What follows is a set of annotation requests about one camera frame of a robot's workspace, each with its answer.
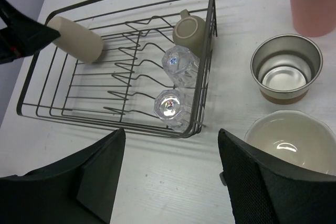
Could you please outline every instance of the crystal glass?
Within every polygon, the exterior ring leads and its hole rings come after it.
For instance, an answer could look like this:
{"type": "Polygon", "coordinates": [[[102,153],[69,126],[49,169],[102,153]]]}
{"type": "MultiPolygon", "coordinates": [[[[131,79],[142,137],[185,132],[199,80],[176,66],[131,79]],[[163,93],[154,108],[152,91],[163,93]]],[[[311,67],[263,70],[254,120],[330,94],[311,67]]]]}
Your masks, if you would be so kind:
{"type": "Polygon", "coordinates": [[[155,99],[154,113],[168,127],[184,132],[190,122],[193,98],[179,90],[163,90],[155,99]]]}
{"type": "Polygon", "coordinates": [[[199,61],[188,48],[174,46],[162,58],[166,74],[177,87],[192,87],[196,83],[199,61]]]}

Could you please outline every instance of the beige mug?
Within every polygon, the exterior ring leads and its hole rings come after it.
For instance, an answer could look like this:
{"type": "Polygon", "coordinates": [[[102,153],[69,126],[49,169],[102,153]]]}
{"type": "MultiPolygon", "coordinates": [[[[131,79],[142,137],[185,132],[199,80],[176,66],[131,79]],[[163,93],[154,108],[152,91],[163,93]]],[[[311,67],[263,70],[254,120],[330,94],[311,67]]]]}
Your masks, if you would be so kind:
{"type": "Polygon", "coordinates": [[[52,18],[47,26],[61,34],[53,43],[76,59],[90,64],[101,55],[103,40],[91,30],[63,17],[52,18]]]}
{"type": "Polygon", "coordinates": [[[204,47],[205,20],[190,15],[186,9],[180,14],[182,19],[174,27],[173,41],[176,45],[188,48],[200,58],[204,47]]]}

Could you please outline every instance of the table surface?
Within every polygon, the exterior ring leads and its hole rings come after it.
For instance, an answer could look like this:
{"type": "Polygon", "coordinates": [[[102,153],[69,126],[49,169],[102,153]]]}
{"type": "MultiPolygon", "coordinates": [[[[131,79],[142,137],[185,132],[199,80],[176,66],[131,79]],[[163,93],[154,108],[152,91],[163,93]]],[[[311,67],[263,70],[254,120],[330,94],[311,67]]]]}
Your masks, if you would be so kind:
{"type": "MultiPolygon", "coordinates": [[[[45,0],[39,21],[53,10],[84,0],[45,0]]],[[[283,109],[300,110],[336,131],[336,30],[313,39],[324,66],[307,96],[293,105],[266,101],[249,63],[266,39],[295,33],[289,0],[216,0],[218,39],[214,47],[204,123],[196,136],[165,139],[135,134],[127,143],[112,223],[234,223],[217,133],[240,138],[258,118],[283,109]]],[[[15,108],[31,62],[26,58],[0,128],[0,176],[23,175],[55,162],[106,135],[106,131],[20,117],[15,108]]]]}

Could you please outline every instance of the dish rack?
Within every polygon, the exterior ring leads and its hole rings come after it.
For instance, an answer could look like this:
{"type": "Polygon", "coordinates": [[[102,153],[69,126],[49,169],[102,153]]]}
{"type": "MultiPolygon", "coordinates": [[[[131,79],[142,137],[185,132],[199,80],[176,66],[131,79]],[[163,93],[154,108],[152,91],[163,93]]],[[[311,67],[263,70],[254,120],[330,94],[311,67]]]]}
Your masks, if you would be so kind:
{"type": "Polygon", "coordinates": [[[61,14],[86,26],[103,38],[103,53],[91,65],[55,45],[35,54],[17,114],[109,131],[123,127],[131,133],[163,137],[199,133],[204,126],[210,45],[213,35],[217,36],[215,0],[151,1],[87,0],[52,12],[46,24],[61,14]],[[153,106],[162,90],[175,88],[161,59],[174,46],[172,32],[183,9],[206,19],[206,36],[196,86],[186,89],[194,97],[190,124],[184,132],[176,132],[156,117],[153,106]]]}

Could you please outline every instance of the white bowl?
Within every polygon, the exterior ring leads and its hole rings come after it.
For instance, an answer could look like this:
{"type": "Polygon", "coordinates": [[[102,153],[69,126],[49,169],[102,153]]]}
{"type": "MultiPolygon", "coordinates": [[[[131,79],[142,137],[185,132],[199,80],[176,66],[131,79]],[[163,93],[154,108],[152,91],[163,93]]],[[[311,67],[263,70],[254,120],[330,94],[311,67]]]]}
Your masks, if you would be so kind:
{"type": "Polygon", "coordinates": [[[254,122],[245,142],[288,163],[336,175],[336,137],[321,121],[281,110],[254,122]]]}

